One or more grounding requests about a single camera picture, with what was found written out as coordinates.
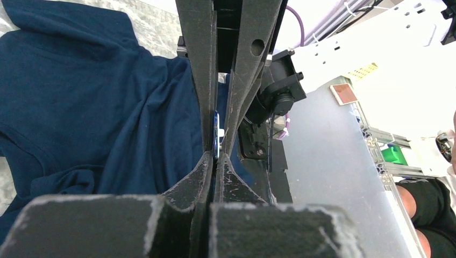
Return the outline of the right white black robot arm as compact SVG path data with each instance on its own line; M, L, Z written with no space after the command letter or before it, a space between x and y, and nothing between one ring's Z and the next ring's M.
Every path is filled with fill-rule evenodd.
M377 56L399 55L422 44L408 33L417 17L402 18L415 5L405 1L360 28L325 39L298 53L310 103L298 108L300 129L285 150L302 182L292 190L306 203L355 209L380 208L396 193L384 185L350 107L338 107L323 84ZM230 156L238 128L261 86L285 1L177 1L203 125L206 154L213 154L213 200L259 203L234 171Z

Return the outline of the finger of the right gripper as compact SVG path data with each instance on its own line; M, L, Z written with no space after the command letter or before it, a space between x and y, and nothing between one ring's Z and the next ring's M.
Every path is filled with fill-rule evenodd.
M231 156L239 119L258 91L254 81L265 65L281 5L282 1L242 1L236 58L230 72L224 156Z
M176 1L202 121L203 149L212 150L216 105L217 15L213 1Z

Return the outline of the navy blue t-shirt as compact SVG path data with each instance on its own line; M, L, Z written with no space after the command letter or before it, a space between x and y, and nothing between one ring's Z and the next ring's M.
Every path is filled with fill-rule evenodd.
M1 156L16 196L5 240L42 195L167 191L203 154L190 63L139 45L127 14L58 1L4 1Z

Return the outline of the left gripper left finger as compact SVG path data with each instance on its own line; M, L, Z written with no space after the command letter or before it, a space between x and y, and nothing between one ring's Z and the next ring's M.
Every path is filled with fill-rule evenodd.
M200 257L213 157L161 195L45 195L19 214L1 257Z

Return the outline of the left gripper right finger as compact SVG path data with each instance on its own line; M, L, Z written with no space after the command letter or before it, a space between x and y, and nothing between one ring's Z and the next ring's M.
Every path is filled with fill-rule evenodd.
M217 162L210 206L209 257L363 257L345 211L322 204L268 204L236 174L228 155Z

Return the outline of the round blue brooch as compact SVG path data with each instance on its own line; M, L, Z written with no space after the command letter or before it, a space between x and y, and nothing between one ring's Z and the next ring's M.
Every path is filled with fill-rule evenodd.
M222 148L222 141L225 135L225 130L220 125L220 115L217 111L213 115L213 156L218 160Z

